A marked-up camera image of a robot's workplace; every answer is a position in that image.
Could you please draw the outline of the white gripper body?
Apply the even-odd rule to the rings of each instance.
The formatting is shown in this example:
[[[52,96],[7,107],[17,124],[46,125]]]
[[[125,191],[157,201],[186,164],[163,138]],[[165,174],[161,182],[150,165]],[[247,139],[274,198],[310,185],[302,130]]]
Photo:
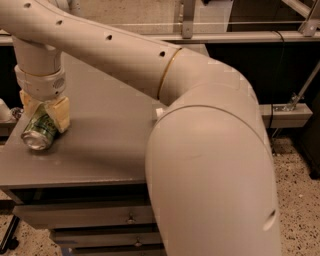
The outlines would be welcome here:
[[[39,101],[55,99],[66,88],[61,51],[55,47],[12,37],[19,86]]]

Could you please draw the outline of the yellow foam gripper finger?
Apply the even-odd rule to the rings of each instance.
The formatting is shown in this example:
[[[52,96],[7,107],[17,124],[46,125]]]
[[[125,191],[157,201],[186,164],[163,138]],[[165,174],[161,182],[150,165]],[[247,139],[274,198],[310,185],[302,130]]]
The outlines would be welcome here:
[[[64,133],[70,126],[70,101],[66,96],[48,101],[44,104],[45,110],[53,120],[60,133]]]
[[[19,95],[25,115],[31,118],[42,102],[31,97],[23,89],[20,90]]]

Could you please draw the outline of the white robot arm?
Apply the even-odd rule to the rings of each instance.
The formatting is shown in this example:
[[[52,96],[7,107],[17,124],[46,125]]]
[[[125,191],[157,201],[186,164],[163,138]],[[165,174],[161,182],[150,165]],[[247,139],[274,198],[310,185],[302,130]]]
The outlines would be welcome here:
[[[281,256],[273,158],[258,100],[232,67],[69,13],[67,1],[0,0],[27,112],[60,130],[69,102],[53,82],[67,53],[157,99],[145,173],[167,256]]]

